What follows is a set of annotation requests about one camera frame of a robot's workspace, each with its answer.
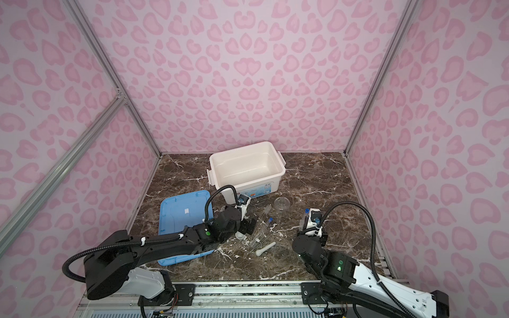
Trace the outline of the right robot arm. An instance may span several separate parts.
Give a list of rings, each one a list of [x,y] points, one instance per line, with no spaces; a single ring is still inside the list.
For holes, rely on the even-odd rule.
[[[415,290],[386,277],[356,259],[326,250],[318,237],[298,235],[293,251],[318,283],[303,283],[306,305],[352,305],[386,317],[449,317],[449,296],[439,290]]]

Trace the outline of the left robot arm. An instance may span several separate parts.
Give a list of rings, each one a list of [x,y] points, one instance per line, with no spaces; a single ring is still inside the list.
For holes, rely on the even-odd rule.
[[[87,298],[98,300],[119,291],[131,270],[148,262],[215,250],[236,233],[251,235],[258,217],[242,219],[241,210],[228,206],[205,223],[156,237],[131,236],[126,230],[110,235],[84,259]]]

